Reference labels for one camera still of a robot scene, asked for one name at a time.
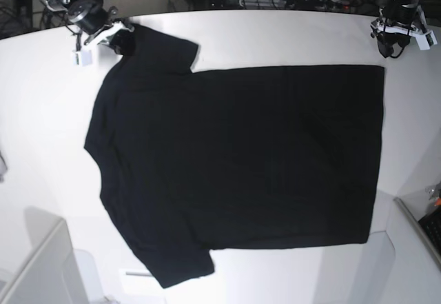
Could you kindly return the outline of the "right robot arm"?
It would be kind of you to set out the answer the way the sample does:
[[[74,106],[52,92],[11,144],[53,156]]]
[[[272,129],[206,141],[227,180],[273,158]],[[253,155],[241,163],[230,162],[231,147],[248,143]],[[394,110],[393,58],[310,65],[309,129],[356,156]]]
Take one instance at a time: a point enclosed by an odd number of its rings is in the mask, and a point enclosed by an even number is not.
[[[52,13],[62,12],[69,23],[85,33],[84,42],[76,38],[78,50],[104,45],[116,54],[130,55],[135,49],[134,25],[118,18],[118,9],[105,9],[107,0],[39,0]]]

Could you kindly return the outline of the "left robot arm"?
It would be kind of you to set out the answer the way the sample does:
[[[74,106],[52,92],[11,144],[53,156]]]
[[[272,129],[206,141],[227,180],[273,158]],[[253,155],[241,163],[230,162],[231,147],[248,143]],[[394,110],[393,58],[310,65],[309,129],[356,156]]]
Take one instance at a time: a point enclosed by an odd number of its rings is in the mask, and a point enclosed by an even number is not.
[[[392,59],[401,56],[411,38],[421,44],[429,33],[420,0],[385,0],[371,29],[379,53]]]

